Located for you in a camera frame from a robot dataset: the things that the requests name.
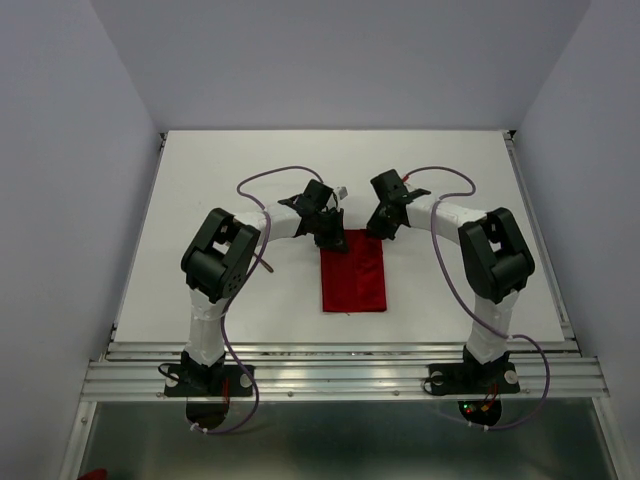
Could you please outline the red cloth napkin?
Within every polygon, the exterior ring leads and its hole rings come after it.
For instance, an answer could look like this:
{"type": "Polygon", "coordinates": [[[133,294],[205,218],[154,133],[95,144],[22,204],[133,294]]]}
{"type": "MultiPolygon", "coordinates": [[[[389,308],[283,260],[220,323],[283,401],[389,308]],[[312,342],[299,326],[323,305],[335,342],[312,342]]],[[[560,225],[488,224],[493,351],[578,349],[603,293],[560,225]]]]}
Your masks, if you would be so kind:
{"type": "Polygon", "coordinates": [[[346,230],[348,251],[320,251],[322,309],[325,313],[380,313],[387,310],[382,241],[364,229],[346,230]]]}

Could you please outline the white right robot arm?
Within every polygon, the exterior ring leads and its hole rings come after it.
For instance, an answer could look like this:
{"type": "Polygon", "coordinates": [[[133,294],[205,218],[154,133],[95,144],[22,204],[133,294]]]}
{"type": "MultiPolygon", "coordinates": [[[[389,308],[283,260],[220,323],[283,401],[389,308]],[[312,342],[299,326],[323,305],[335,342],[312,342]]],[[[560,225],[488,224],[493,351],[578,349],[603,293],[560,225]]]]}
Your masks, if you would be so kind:
{"type": "Polygon", "coordinates": [[[533,255],[514,215],[506,208],[482,211],[453,203],[454,198],[473,196],[477,187],[469,176],[450,167],[419,167],[405,176],[391,169],[370,183],[378,198],[366,225],[370,235],[393,240],[402,226],[430,233],[445,282],[473,320],[464,349],[470,360],[460,366],[461,381],[472,390],[484,389],[496,378],[493,363],[506,358],[512,310],[535,271],[533,255]],[[407,184],[411,175],[425,171],[456,175],[468,189],[434,193],[407,184]],[[465,278],[474,293],[473,307],[464,302],[446,269],[438,243],[441,238],[460,248],[465,278]]]}

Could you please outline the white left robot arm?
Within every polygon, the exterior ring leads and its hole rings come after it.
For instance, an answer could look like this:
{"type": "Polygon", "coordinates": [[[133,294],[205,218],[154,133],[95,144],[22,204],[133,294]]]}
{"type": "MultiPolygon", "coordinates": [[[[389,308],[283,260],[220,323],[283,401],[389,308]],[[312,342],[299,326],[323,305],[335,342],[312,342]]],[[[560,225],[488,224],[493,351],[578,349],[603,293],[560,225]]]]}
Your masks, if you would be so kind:
{"type": "Polygon", "coordinates": [[[268,243],[311,235],[320,249],[348,251],[340,201],[344,187],[332,189],[310,180],[300,194],[261,208],[232,214],[210,211],[186,249],[181,270],[191,300],[191,321],[181,366],[199,393],[215,392],[223,371],[225,342],[222,321],[231,300],[240,292],[253,269],[254,254],[268,243]]]}

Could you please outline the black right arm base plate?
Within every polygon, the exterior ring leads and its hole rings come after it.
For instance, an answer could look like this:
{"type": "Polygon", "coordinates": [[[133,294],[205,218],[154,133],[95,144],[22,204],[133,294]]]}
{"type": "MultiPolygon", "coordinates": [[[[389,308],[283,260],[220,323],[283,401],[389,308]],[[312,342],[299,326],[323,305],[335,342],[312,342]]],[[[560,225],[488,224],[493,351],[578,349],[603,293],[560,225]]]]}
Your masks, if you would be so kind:
{"type": "Polygon", "coordinates": [[[515,366],[510,363],[475,365],[471,363],[432,363],[427,366],[428,376],[423,390],[433,396],[472,396],[493,393],[520,392],[515,366]]]}

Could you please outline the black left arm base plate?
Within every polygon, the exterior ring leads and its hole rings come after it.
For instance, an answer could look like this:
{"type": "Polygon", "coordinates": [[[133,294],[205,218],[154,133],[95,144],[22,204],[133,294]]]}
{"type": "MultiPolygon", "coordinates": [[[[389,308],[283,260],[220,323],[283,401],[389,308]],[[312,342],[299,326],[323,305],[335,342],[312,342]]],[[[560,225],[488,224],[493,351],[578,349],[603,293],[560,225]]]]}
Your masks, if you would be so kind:
{"type": "Polygon", "coordinates": [[[169,398],[249,398],[254,387],[249,375],[238,365],[217,364],[210,369],[187,368],[181,364],[161,363],[164,395],[169,398]]]}

